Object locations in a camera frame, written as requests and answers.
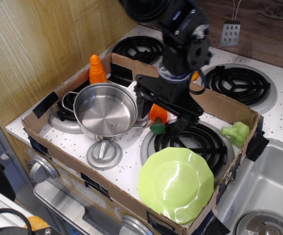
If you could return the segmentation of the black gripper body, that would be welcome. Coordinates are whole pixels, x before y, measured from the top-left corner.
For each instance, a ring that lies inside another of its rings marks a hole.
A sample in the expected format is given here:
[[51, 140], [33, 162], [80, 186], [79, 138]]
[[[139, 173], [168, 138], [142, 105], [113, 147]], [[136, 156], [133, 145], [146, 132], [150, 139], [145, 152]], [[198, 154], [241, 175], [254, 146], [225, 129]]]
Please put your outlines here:
[[203, 109], [192, 98], [193, 94], [199, 95], [203, 89], [195, 92], [190, 89], [193, 72], [181, 76], [174, 76], [169, 71], [158, 71], [158, 77], [138, 74], [134, 91], [153, 104], [174, 114], [178, 118], [183, 114], [201, 116]]

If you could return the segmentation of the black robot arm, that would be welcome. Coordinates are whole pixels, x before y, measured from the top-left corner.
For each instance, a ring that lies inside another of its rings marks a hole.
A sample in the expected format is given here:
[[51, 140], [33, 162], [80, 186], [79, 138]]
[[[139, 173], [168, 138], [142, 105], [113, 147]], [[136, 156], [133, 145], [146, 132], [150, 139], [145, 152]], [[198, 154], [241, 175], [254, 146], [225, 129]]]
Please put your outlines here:
[[175, 139], [187, 127], [197, 125], [203, 114], [192, 95], [200, 95], [205, 89], [193, 91], [190, 82], [195, 71], [206, 79], [201, 68], [212, 57], [207, 16], [193, 0], [122, 0], [120, 3], [131, 19], [162, 31], [164, 49], [159, 77], [138, 74], [134, 90], [141, 117], [153, 104], [177, 116], [171, 133]]

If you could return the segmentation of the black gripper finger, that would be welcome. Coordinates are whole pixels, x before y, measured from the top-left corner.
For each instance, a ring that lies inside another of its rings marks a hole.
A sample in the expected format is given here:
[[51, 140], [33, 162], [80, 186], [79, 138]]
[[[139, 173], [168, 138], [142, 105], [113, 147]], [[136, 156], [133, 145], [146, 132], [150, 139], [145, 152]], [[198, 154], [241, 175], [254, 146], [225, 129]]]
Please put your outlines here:
[[198, 116], [192, 116], [188, 114], [183, 114], [177, 118], [177, 121], [174, 123], [172, 128], [172, 140], [178, 138], [186, 129], [191, 126], [196, 126], [199, 122]]
[[144, 118], [150, 111], [152, 107], [152, 102], [150, 100], [145, 99], [141, 95], [137, 95], [136, 102], [137, 102], [138, 115], [141, 118]]

